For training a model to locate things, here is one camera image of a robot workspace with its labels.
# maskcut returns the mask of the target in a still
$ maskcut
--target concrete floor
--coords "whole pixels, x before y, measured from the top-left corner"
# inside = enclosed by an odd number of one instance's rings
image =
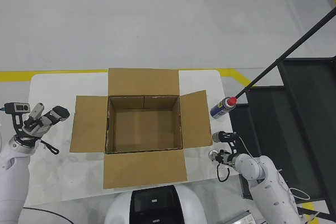
[[[109,67],[238,68],[252,80],[332,8],[329,0],[261,1],[30,1],[0,0],[0,71],[107,69]],[[336,54],[336,18],[293,57]],[[241,85],[222,77],[225,94]],[[259,85],[281,85],[275,69]],[[0,106],[29,97],[30,82],[0,83]],[[4,141],[14,134],[0,114]],[[208,223],[251,210],[237,177],[187,184],[203,203]],[[74,223],[103,223],[116,195],[36,206]],[[65,223],[23,211],[20,223]]]

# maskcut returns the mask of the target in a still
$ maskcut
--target yellow floor line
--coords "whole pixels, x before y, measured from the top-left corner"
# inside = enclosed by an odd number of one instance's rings
[[[302,207],[306,208],[306,209],[309,209],[309,210],[314,210],[314,204],[312,202],[304,203],[304,204],[302,204]],[[317,218],[315,218],[310,223],[311,224],[319,224],[319,220]]]
[[[180,70],[217,70],[222,77],[232,77],[243,86],[247,86],[250,80],[245,78],[237,70],[232,68],[184,68]],[[23,82],[30,81],[36,74],[57,74],[57,73],[95,73],[95,72],[107,72],[107,69],[96,70],[57,70],[57,71],[12,71],[12,72],[0,72],[0,82]]]
[[[243,86],[247,86],[250,80],[233,68],[182,68],[179,70],[217,70],[221,77],[232,77]]]
[[[56,74],[56,73],[95,73],[107,72],[107,69],[96,70],[58,70],[58,71],[13,71],[0,72],[0,82],[23,82],[30,81],[36,74]]]

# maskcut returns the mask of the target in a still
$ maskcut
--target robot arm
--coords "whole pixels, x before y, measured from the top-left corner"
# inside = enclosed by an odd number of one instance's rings
[[[233,142],[234,133],[226,133],[227,139],[217,138],[214,141]],[[212,161],[231,166],[248,181],[251,196],[268,224],[301,224],[295,199],[284,178],[276,169],[273,161],[267,156],[251,157],[247,154],[229,153],[224,150],[211,151]]]
[[[22,115],[30,112],[29,104],[12,102],[2,109],[12,115],[16,134],[7,142],[0,152],[0,223],[17,223],[22,207],[29,192],[30,173],[28,165],[30,156],[36,151],[36,142],[59,121],[69,117],[69,112],[60,106],[45,115],[41,115],[44,105],[37,104],[28,120]],[[44,143],[54,154],[58,150]]]

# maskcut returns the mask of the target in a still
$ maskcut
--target spray can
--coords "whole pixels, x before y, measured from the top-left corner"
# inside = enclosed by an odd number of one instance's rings
[[[211,116],[215,119],[220,118],[236,106],[235,97],[226,97],[211,109]]]

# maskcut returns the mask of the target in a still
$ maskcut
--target open cardboard box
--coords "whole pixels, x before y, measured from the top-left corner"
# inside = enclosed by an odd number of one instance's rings
[[[109,96],[77,96],[70,152],[104,152],[104,188],[186,181],[183,148],[212,145],[205,91],[174,69],[109,69]]]

